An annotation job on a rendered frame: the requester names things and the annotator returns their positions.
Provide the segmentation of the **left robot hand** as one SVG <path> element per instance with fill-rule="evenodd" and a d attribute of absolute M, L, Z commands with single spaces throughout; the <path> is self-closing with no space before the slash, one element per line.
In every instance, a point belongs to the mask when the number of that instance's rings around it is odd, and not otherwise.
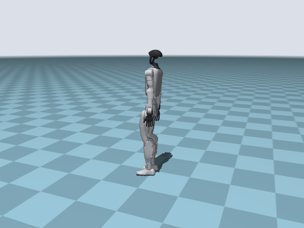
<path fill-rule="evenodd" d="M 153 125 L 153 117 L 152 117 L 152 113 L 151 114 L 148 114 L 147 113 L 147 116 L 145 118 L 145 120 L 143 121 L 143 123 L 145 123 L 146 121 L 146 126 L 147 126 L 147 122 L 148 122 L 148 127 L 152 126 Z M 150 122 L 150 126 L 149 126 L 149 122 Z M 152 124 L 151 124 L 152 122 Z M 154 125 L 153 125 L 154 126 Z"/>

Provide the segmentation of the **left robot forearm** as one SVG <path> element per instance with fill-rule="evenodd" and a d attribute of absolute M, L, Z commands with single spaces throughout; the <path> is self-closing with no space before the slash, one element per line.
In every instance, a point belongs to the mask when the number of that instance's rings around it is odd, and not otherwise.
<path fill-rule="evenodd" d="M 151 89 L 147 90 L 147 113 L 151 114 L 152 113 L 152 108 L 153 108 L 153 92 Z"/>

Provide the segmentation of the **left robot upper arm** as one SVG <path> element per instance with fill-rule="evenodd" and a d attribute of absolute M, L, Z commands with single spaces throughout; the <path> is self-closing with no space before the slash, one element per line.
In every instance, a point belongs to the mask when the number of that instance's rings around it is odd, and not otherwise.
<path fill-rule="evenodd" d="M 152 90 L 152 92 L 153 92 L 153 76 L 154 76 L 153 69 L 149 69 L 149 70 L 145 71 L 147 86 L 148 86 L 148 89 Z M 145 91 L 146 95 L 147 95 L 147 90 Z"/>

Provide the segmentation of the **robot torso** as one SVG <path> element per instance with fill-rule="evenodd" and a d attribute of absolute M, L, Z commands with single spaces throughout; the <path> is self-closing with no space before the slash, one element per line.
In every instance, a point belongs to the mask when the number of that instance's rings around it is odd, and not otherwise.
<path fill-rule="evenodd" d="M 153 111 L 153 115 L 154 115 L 154 114 L 157 113 L 157 109 L 158 109 L 158 105 L 156 104 L 156 100 L 155 100 L 154 97 L 157 97 L 160 94 L 161 84 L 162 84 L 162 70 L 161 69 L 156 69 L 156 68 L 153 68 L 153 67 L 154 66 L 152 66 L 149 69 L 153 69 L 153 72 L 154 72 L 154 76 L 153 76 L 153 104 L 152 104 L 153 105 L 152 111 Z M 145 77 L 145 90 L 147 90 L 147 89 L 148 89 L 148 86 L 147 86 L 146 77 Z M 145 109 L 147 109 L 147 104 L 145 106 Z"/>

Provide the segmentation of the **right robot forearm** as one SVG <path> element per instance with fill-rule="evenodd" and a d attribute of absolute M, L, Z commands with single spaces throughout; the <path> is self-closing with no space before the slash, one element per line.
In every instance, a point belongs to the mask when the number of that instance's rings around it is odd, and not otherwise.
<path fill-rule="evenodd" d="M 162 95 L 162 92 L 160 91 L 159 96 L 155 97 L 156 104 L 158 105 L 158 109 L 159 109 L 159 105 L 161 104 L 161 95 Z"/>

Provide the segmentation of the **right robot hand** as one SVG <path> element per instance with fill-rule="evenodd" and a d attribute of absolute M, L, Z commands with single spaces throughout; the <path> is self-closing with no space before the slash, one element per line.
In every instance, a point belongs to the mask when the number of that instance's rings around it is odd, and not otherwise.
<path fill-rule="evenodd" d="M 157 114 L 157 117 L 155 117 L 155 120 L 157 121 L 157 119 L 159 120 L 160 119 L 160 105 L 159 105 L 159 109 L 158 109 L 158 114 Z M 157 118 L 157 119 L 156 119 Z"/>

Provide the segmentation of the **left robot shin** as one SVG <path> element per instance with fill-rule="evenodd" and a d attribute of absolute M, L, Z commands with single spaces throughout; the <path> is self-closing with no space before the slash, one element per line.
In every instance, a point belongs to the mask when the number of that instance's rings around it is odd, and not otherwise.
<path fill-rule="evenodd" d="M 151 170 L 151 159 L 152 159 L 152 155 L 153 155 L 153 141 L 147 140 L 146 144 L 145 145 L 143 144 L 143 147 L 144 147 L 145 162 L 146 162 L 146 166 L 148 167 L 148 168 L 146 168 L 146 170 L 150 171 Z"/>

